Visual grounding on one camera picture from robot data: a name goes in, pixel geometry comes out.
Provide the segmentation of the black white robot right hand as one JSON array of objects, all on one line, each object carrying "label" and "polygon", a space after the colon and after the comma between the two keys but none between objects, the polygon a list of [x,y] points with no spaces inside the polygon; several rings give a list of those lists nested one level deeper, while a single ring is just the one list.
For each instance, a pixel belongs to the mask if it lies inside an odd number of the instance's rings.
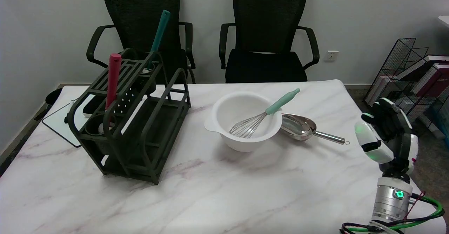
[{"label": "black white robot right hand", "polygon": [[388,98],[376,101],[354,125],[359,145],[383,176],[410,175],[417,160],[418,136],[405,112]]}]

